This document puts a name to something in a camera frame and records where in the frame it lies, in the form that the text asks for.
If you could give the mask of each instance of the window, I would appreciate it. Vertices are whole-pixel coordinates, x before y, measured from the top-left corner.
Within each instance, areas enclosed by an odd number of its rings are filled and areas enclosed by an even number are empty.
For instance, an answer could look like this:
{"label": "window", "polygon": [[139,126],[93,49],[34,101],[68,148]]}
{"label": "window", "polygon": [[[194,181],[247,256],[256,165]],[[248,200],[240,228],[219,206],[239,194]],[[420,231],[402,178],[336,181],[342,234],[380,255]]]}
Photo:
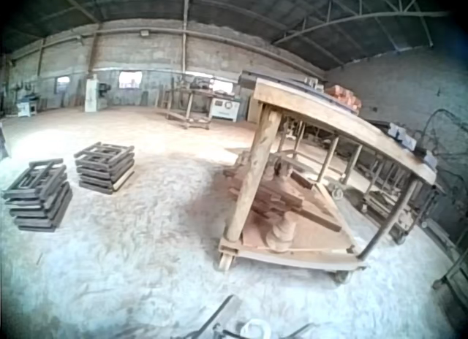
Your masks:
{"label": "window", "polygon": [[65,93],[68,89],[68,85],[70,83],[70,77],[62,76],[56,78],[56,94],[57,93]]}
{"label": "window", "polygon": [[143,73],[141,71],[127,72],[122,71],[118,76],[119,88],[139,88]]}
{"label": "window", "polygon": [[233,92],[233,84],[231,82],[219,81],[219,80],[211,80],[211,89],[213,92],[225,92],[225,93],[232,93]]}

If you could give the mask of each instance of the concrete floor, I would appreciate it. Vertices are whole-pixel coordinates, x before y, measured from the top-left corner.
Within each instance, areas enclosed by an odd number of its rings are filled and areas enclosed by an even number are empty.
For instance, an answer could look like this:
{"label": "concrete floor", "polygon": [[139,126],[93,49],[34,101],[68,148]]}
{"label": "concrete floor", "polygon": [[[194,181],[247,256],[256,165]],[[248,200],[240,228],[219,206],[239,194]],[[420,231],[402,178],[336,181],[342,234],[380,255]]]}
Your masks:
{"label": "concrete floor", "polygon": [[[2,325],[12,338],[184,335],[229,294],[242,300],[230,327],[259,318],[282,335],[313,322],[305,338],[454,334],[431,289],[450,261],[419,228],[402,246],[388,237],[340,287],[321,271],[245,259],[215,270],[233,209],[220,172],[250,145],[248,124],[184,130],[152,109],[115,107],[7,119],[4,131],[12,159],[0,163],[0,188],[28,161],[63,157],[74,193],[53,234],[18,231],[1,205]],[[72,154],[98,140],[135,146],[135,174],[111,197],[78,187]],[[339,207],[364,246],[376,226],[347,200]]]}

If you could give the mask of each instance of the ceiling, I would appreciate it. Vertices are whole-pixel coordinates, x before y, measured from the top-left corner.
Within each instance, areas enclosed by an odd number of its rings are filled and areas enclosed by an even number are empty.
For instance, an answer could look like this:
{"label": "ceiling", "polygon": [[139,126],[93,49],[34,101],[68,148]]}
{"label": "ceiling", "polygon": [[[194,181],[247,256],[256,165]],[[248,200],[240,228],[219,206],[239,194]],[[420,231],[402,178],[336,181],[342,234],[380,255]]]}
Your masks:
{"label": "ceiling", "polygon": [[[97,21],[184,19],[184,0],[13,0],[5,3],[2,48]],[[432,45],[437,0],[189,0],[188,20],[262,37],[321,69]]]}

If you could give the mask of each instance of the wheel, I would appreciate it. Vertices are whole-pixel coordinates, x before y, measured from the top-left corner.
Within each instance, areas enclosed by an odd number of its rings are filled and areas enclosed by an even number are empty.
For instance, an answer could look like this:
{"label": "wheel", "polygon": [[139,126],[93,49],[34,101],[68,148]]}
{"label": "wheel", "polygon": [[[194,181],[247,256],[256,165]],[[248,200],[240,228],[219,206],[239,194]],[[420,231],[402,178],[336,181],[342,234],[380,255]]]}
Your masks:
{"label": "wheel", "polygon": [[343,199],[343,190],[341,188],[335,188],[334,190],[332,190],[331,196],[334,200]]}
{"label": "wheel", "polygon": [[227,272],[229,267],[231,267],[231,263],[234,260],[234,256],[221,253],[221,259],[219,260],[219,270],[222,272]]}
{"label": "wheel", "polygon": [[361,205],[360,210],[362,213],[367,213],[367,204],[365,202]]}
{"label": "wheel", "polygon": [[333,277],[338,284],[346,284],[351,281],[352,271],[336,271]]}
{"label": "wheel", "polygon": [[438,289],[440,289],[440,287],[443,286],[443,285],[444,285],[444,281],[443,281],[442,279],[438,279],[438,280],[436,280],[435,282],[433,282],[433,284],[432,284],[432,289],[438,290]]}
{"label": "wheel", "polygon": [[403,232],[399,232],[398,237],[395,238],[395,243],[401,245],[407,239],[407,235]]}

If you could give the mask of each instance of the wall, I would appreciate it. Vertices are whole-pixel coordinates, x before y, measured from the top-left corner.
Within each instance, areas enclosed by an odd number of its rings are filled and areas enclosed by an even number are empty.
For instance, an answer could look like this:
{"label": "wall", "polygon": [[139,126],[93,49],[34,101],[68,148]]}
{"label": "wall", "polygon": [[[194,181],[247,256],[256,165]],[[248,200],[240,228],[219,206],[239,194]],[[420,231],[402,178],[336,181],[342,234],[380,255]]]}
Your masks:
{"label": "wall", "polygon": [[[437,109],[449,110],[468,123],[467,64],[441,50],[381,56],[331,70],[326,77],[330,83],[343,85],[361,98],[361,117],[399,123],[416,137]],[[460,194],[455,190],[454,195],[465,200],[463,183],[443,170],[461,175],[468,182],[468,135],[443,114],[433,118],[428,134],[439,143],[438,176],[450,183],[450,189],[458,187]],[[426,144],[435,146],[433,140]],[[450,199],[439,206],[436,215],[451,235],[463,228]]]}
{"label": "wall", "polygon": [[[102,30],[112,28],[163,27],[180,28],[177,20],[116,20],[104,23]],[[15,66],[10,70],[10,89],[29,83],[42,98],[43,108],[75,106],[83,101],[86,87],[86,73],[92,45],[92,33],[96,26],[88,25],[61,32],[46,39],[46,43],[59,41],[67,37],[76,39],[44,48],[40,76],[37,78],[39,52],[23,56],[29,50],[37,48],[40,42],[21,48],[11,57]],[[248,45],[261,47],[275,53],[303,68],[323,74],[322,70],[305,62],[303,59],[269,45],[258,37],[238,33],[230,28],[207,26],[190,22],[188,29],[234,39]],[[158,97],[160,85],[168,85],[171,76],[180,76],[182,63],[182,37],[175,34],[151,33],[142,38],[135,33],[103,34],[97,39],[97,48],[92,66],[101,82],[112,87],[108,93],[111,104],[153,105]],[[254,53],[241,47],[227,45],[207,39],[189,36],[186,44],[187,71],[204,72],[228,80],[237,80],[243,69],[274,70],[294,75],[304,75],[297,69],[281,61]],[[123,70],[143,72],[143,81],[139,90],[118,89],[118,74]],[[69,76],[71,83],[65,95],[55,94],[55,79]],[[21,98],[29,91],[25,88],[10,91],[8,99],[11,111],[15,99]]]}

